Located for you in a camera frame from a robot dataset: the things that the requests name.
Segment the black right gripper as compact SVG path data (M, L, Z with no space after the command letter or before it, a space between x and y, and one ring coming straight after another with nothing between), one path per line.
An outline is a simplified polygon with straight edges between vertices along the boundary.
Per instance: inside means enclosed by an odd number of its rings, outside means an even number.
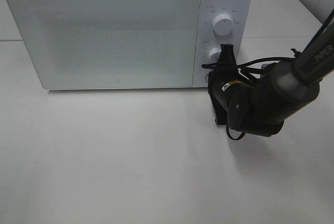
M210 63L208 93L210 96L243 96L247 94L247 83L239 74L232 44L220 44L218 62Z

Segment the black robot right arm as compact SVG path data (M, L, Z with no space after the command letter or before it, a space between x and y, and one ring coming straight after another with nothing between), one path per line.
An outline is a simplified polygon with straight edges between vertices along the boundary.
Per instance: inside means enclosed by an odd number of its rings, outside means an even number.
M267 57L237 64L233 46L220 46L218 60L204 64L209 70L208 94L217 125L241 136L270 137L284 121L319 95L320 82L333 71L333 14L303 51L294 56Z

